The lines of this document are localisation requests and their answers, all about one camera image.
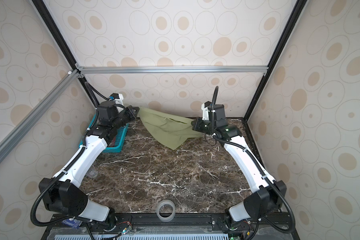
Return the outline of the olive green skirt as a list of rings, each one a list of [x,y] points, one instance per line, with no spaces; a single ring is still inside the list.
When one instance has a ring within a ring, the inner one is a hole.
[[[145,128],[160,144],[176,150],[189,138],[201,138],[192,130],[192,119],[140,107],[139,117]]]

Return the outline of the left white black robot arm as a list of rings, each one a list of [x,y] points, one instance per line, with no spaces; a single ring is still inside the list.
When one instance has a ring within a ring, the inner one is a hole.
[[[103,121],[100,119],[101,112],[96,111],[93,124],[87,128],[75,155],[52,178],[44,178],[39,183],[40,195],[30,212],[33,225],[46,227],[66,219],[78,219],[98,222],[106,231],[115,228],[115,210],[91,201],[80,186],[96,158],[112,142],[121,127],[137,118],[139,110],[133,106],[124,107],[121,112],[114,109],[116,114]],[[39,221],[36,211],[41,202],[47,210],[60,213],[63,217],[49,222]]]

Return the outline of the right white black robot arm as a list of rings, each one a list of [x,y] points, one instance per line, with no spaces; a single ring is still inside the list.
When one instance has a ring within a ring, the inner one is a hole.
[[[276,181],[265,170],[249,149],[241,131],[235,125],[216,127],[211,121],[202,118],[193,120],[191,125],[192,130],[212,136],[225,148],[240,167],[252,192],[243,202],[226,210],[227,225],[233,227],[242,220],[262,220],[281,233],[293,233],[296,230],[296,219],[285,198],[286,184]],[[270,213],[280,210],[282,206],[285,206],[290,217],[287,229],[277,226],[268,218]]]

